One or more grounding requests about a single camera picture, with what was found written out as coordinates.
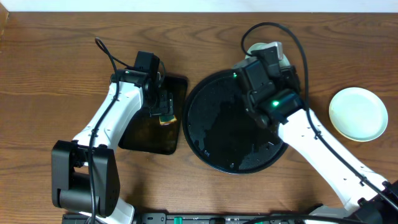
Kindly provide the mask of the green and yellow sponge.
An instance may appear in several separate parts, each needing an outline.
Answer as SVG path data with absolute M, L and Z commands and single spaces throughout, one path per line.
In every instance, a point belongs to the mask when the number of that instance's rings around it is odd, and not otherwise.
M 163 115 L 159 117 L 159 123 L 160 125 L 169 125 L 172 124 L 174 122 L 176 122 L 176 117 L 175 115 Z

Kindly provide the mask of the light blue plate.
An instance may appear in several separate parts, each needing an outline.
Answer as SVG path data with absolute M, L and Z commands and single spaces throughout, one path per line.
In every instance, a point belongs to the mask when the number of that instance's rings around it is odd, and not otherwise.
M 283 47 L 282 47 L 282 43 L 281 42 L 270 42 L 270 43 L 256 43 L 254 45 L 252 45 L 249 49 L 248 49 L 248 53 L 252 53 L 255 50 L 263 50 L 263 49 L 269 49 L 271 47 L 276 47 L 277 48 L 277 58 L 279 60 L 279 67 L 288 67 L 290 66 L 290 62 L 287 59 L 287 57 L 285 56 L 285 54 L 283 53 Z

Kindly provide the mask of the pale green plate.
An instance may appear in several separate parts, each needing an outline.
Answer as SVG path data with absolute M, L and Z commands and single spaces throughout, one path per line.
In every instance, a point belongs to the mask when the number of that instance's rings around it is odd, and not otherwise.
M 387 128 L 385 104 L 373 92 L 359 87 L 339 91 L 330 101 L 329 117 L 344 137 L 358 142 L 377 139 Z

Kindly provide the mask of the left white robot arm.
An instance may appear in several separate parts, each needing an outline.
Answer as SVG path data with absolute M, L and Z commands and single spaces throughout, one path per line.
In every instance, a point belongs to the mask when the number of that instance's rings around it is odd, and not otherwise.
M 132 223 L 134 207 L 120 198 L 115 151 L 128 124 L 150 100 L 150 114 L 171 114 L 173 99 L 160 88 L 165 74 L 116 70 L 91 121 L 51 153 L 52 203 L 80 213 L 87 223 Z

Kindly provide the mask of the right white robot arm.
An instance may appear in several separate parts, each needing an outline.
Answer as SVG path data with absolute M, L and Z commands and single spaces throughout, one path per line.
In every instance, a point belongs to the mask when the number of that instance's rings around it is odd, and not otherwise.
M 304 223 L 397 223 L 397 184 L 354 157 L 321 124 L 300 97 L 295 67 L 278 59 L 249 57 L 233 67 L 248 114 L 260 127 L 277 125 L 277 135 L 326 180 L 342 209 L 318 207 L 287 217 Z

